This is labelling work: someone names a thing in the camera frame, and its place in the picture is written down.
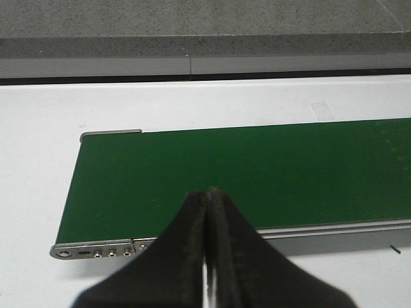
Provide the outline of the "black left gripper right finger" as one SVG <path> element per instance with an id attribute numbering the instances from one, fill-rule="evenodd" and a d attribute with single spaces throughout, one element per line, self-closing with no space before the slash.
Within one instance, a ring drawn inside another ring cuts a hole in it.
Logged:
<path id="1" fill-rule="evenodd" d="M 355 307 L 265 241 L 221 190 L 208 194 L 207 260 L 217 307 Z"/>

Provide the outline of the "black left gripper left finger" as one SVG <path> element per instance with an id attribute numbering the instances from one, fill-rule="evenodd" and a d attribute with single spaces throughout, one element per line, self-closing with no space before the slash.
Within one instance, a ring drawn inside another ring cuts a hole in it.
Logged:
<path id="1" fill-rule="evenodd" d="M 140 256 L 83 291 L 73 307 L 201 307 L 205 222 L 206 192 L 189 193 Z"/>

